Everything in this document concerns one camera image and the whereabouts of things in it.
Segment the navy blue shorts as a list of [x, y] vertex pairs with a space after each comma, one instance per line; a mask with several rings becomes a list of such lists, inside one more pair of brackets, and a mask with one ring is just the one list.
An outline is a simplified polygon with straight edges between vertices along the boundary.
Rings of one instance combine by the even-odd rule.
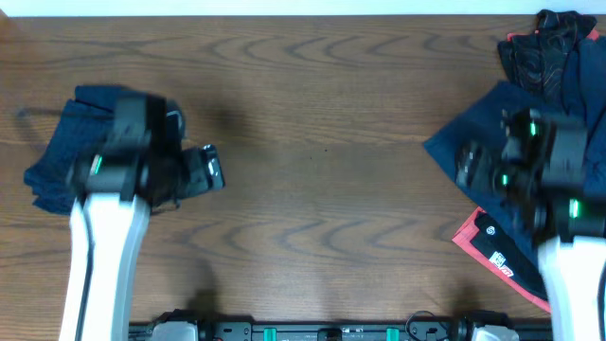
[[35, 206], [68, 215], [98, 193], [150, 206], [187, 198], [179, 106], [119, 85], [79, 85], [43, 156], [24, 173]]

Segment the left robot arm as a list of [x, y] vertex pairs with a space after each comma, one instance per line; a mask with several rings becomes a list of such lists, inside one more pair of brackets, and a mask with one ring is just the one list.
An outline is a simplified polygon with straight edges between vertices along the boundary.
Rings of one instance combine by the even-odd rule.
[[165, 98], [126, 91], [111, 129], [75, 158], [71, 259], [60, 338], [125, 340], [137, 257], [152, 210], [225, 186], [212, 144], [185, 149], [185, 122]]

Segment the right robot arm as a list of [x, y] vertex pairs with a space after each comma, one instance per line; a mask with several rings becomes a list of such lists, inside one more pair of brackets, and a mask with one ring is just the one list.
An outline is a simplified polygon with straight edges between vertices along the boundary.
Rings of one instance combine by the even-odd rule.
[[501, 121], [501, 149], [462, 144], [455, 181], [521, 211], [557, 340], [605, 337], [605, 200], [585, 195], [588, 130], [577, 117], [524, 109]]

